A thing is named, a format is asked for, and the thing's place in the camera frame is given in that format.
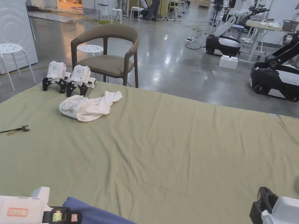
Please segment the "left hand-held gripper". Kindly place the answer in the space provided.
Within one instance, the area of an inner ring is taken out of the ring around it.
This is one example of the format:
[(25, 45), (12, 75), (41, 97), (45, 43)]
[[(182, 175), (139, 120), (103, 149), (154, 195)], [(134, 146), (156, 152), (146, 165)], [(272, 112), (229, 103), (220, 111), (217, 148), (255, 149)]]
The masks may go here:
[(50, 188), (35, 189), (30, 197), (0, 196), (1, 224), (81, 223), (82, 213), (69, 207), (49, 207)]

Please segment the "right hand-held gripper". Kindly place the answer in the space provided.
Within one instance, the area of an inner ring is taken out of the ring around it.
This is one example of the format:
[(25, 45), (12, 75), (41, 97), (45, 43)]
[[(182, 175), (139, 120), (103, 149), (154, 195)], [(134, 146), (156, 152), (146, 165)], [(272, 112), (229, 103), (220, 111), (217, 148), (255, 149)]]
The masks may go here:
[(260, 187), (249, 217), (257, 224), (298, 224), (299, 200), (278, 197), (267, 187)]

